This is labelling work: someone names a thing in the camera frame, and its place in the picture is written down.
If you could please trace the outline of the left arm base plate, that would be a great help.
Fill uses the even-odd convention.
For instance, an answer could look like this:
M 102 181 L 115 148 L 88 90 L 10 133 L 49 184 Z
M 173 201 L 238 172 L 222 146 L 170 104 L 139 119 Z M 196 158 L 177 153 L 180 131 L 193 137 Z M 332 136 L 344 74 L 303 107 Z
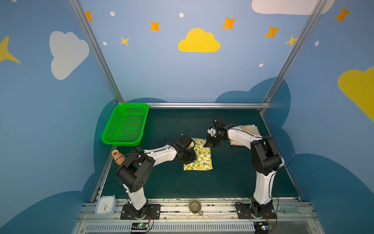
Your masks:
M 120 214 L 121 220 L 146 220 L 146 219 L 155 219 L 158 220 L 160 218 L 160 204 L 149 204 L 145 205 L 140 210 L 136 210 L 133 206 L 129 203 L 125 204 L 122 207 L 122 211 Z

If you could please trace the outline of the lemon print skirt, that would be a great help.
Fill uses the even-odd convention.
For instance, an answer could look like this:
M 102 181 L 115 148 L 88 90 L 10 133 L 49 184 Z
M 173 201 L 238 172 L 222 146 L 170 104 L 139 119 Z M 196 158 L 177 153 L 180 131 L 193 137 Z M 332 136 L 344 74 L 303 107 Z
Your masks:
M 205 139 L 193 138 L 195 142 L 194 151 L 197 159 L 190 163 L 184 164 L 184 171 L 209 171 L 213 169 L 211 159 L 211 149 L 205 148 Z

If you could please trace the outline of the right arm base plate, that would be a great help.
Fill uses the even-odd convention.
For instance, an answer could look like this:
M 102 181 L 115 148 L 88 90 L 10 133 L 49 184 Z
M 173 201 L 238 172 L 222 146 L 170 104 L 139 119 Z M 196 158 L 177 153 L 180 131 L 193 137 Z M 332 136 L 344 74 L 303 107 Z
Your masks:
M 237 202 L 234 204 L 239 219 L 276 219 L 277 214 L 274 206 L 256 205 L 249 203 Z

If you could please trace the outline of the pastel floral skirt pink flowers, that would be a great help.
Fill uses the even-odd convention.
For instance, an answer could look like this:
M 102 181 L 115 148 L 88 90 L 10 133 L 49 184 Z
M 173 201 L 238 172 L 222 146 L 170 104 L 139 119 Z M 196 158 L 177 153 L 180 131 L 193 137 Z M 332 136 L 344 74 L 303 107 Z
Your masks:
M 238 126 L 239 128 L 241 128 L 242 130 L 246 131 L 246 132 L 249 132 L 253 135 L 256 135 L 256 136 L 260 136 L 260 132 L 258 130 L 258 127 L 254 124 L 252 125 L 239 125 Z M 232 146 L 244 146 L 243 144 L 235 141 L 235 140 L 230 140 L 230 145 Z

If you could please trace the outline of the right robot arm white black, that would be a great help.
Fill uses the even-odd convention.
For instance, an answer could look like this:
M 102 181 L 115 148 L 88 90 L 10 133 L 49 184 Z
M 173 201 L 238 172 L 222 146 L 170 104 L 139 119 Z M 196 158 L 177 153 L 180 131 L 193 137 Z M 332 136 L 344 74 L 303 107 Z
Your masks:
M 238 126 L 211 127 L 207 130 L 206 148 L 218 147 L 225 140 L 233 140 L 251 151 L 252 165 L 256 171 L 256 187 L 252 197 L 253 206 L 259 210 L 272 206 L 272 188 L 275 175 L 284 166 L 273 138 L 257 136 Z

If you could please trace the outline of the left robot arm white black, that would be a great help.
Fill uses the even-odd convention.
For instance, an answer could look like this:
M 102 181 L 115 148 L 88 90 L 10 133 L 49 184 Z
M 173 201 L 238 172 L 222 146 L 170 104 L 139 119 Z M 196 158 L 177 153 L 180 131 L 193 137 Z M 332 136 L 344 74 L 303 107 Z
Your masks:
M 153 167 L 178 159 L 182 164 L 192 163 L 197 159 L 192 147 L 165 145 L 161 148 L 143 150 L 135 147 L 131 153 L 123 155 L 118 150 L 112 152 L 115 163 L 119 165 L 116 176 L 122 183 L 133 209 L 142 213 L 147 209 L 148 201 L 144 194 Z

